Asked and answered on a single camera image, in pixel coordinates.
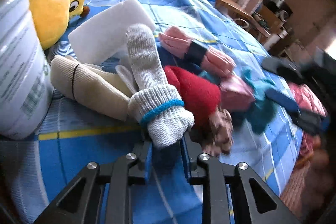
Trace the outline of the person's right hand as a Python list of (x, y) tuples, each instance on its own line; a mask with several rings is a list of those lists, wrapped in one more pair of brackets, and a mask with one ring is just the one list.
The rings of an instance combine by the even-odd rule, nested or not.
[(329, 153), (322, 147), (319, 135), (313, 137), (314, 154), (310, 158), (310, 166), (305, 176), (305, 185), (317, 192), (327, 192), (334, 185), (333, 163), (330, 162)]

